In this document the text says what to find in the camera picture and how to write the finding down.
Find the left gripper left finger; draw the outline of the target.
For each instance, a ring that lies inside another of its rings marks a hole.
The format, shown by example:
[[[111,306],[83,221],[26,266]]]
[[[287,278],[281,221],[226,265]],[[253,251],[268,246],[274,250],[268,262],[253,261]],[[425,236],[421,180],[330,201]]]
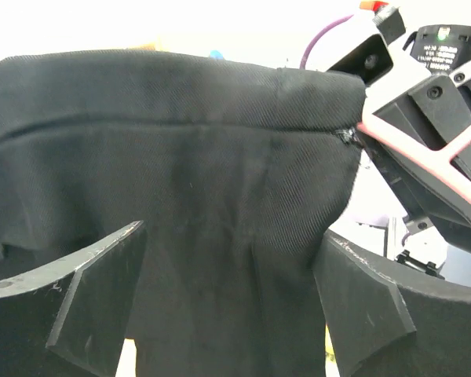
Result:
[[[115,375],[146,239],[135,221],[0,280],[0,377]]]

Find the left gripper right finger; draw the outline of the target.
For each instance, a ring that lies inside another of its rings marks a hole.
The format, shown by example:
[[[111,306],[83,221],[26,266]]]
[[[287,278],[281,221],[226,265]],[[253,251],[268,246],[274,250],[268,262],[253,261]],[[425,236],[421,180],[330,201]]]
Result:
[[[471,377],[471,287],[332,231],[313,272],[340,375]]]

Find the black garment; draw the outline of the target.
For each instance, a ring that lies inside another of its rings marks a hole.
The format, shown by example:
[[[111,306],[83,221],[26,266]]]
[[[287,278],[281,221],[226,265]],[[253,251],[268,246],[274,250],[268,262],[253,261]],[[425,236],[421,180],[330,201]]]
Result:
[[[312,263],[358,170],[340,72],[112,50],[0,62],[0,280],[142,221],[139,376],[322,376]]]

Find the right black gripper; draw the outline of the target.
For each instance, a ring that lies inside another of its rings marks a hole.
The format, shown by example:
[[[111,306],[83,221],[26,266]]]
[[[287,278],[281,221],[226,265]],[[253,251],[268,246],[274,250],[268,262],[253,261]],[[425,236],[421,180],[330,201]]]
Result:
[[[329,58],[327,68],[362,40]],[[427,148],[438,151],[471,125],[471,26],[420,27],[402,51],[402,68],[371,84],[368,111]],[[411,233],[434,228],[451,245],[471,253],[471,206],[405,156],[360,132],[374,165],[405,210]],[[451,165],[471,181],[471,144]]]

